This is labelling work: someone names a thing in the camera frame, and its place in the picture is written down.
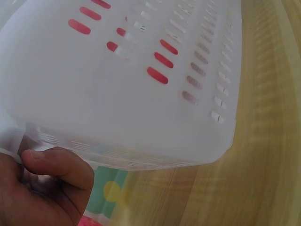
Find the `fingernail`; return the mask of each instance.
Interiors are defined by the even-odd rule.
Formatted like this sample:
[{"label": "fingernail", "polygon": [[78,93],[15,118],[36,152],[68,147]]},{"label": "fingernail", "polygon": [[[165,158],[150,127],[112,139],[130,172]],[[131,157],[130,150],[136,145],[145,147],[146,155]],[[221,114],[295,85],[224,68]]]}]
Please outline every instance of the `fingernail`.
[{"label": "fingernail", "polygon": [[37,152],[37,151],[30,150],[30,154],[34,159],[42,159],[45,157],[44,152]]}]

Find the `translucent plastic container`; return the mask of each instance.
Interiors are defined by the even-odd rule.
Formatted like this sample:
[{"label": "translucent plastic container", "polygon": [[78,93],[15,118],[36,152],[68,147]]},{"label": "translucent plastic container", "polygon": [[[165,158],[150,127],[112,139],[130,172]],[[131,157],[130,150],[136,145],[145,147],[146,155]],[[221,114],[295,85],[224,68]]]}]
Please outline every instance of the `translucent plastic container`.
[{"label": "translucent plastic container", "polygon": [[231,147],[240,0],[23,2],[0,30],[0,106],[31,139],[124,170]]}]

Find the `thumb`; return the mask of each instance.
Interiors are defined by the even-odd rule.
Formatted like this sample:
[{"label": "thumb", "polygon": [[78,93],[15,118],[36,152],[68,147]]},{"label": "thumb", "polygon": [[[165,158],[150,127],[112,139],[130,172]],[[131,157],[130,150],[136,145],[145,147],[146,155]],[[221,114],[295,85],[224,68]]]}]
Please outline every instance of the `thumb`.
[{"label": "thumb", "polygon": [[25,150],[22,161],[31,173],[58,177],[80,190],[92,190],[94,171],[67,149],[55,147],[43,152]]}]

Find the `human hand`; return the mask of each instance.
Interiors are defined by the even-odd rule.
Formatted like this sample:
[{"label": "human hand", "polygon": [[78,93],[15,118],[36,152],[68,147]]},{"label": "human hand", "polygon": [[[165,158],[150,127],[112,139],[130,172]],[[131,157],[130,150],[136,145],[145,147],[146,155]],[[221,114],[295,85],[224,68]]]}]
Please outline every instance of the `human hand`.
[{"label": "human hand", "polygon": [[0,226],[77,226],[87,206],[94,171],[59,147],[22,153],[24,173],[0,153]]}]

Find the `wooden surface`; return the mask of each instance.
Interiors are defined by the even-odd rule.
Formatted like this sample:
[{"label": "wooden surface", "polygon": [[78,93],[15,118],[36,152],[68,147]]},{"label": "wooden surface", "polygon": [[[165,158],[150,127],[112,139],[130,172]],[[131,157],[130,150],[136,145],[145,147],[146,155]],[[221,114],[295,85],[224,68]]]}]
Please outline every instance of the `wooden surface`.
[{"label": "wooden surface", "polygon": [[128,175],[114,226],[301,226],[301,1],[242,0],[233,147],[217,162]]}]

